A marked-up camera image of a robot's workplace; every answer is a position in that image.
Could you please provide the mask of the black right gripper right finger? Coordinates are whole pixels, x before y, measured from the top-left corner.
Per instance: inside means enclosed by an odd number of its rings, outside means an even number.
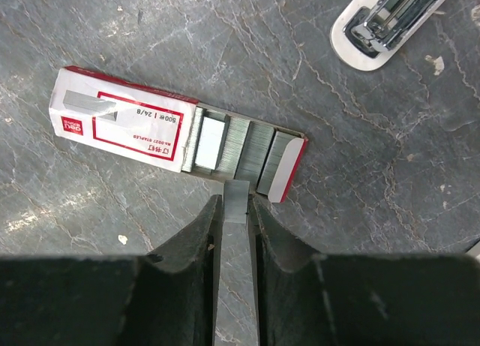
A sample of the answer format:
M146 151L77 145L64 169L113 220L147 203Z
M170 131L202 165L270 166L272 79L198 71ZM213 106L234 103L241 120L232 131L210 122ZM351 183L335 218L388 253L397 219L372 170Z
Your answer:
M262 345L477 345L479 262L326 254L248 205Z

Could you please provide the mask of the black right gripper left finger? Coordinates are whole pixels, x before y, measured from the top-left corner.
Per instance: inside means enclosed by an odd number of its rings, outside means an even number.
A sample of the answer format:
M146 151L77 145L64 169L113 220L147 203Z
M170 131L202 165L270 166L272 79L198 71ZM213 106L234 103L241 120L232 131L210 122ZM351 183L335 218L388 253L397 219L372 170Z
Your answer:
M145 255L3 257L3 345L211 345L223 202Z

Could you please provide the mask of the silver staple strip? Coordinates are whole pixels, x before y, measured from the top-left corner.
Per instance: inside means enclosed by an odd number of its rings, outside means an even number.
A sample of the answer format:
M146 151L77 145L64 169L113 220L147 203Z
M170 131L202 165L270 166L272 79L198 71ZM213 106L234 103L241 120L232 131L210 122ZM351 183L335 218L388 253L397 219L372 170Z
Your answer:
M228 180L224 183L223 218L226 223L246 224L249 194L249 181Z

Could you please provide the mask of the red white staple box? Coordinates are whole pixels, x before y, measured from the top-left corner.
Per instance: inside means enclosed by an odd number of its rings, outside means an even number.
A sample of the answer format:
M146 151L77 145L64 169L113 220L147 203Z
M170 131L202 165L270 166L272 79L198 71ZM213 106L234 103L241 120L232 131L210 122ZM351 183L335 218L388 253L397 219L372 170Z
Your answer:
M247 182L285 200L308 139L197 99L77 66L59 70L49 102L58 137L174 173Z

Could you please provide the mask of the green white stapler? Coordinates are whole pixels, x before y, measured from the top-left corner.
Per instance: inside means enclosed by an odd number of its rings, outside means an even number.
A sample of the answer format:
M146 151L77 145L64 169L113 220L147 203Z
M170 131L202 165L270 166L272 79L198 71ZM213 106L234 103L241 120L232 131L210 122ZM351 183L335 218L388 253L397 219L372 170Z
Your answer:
M352 0L335 20L330 42L359 71L381 68L446 0Z

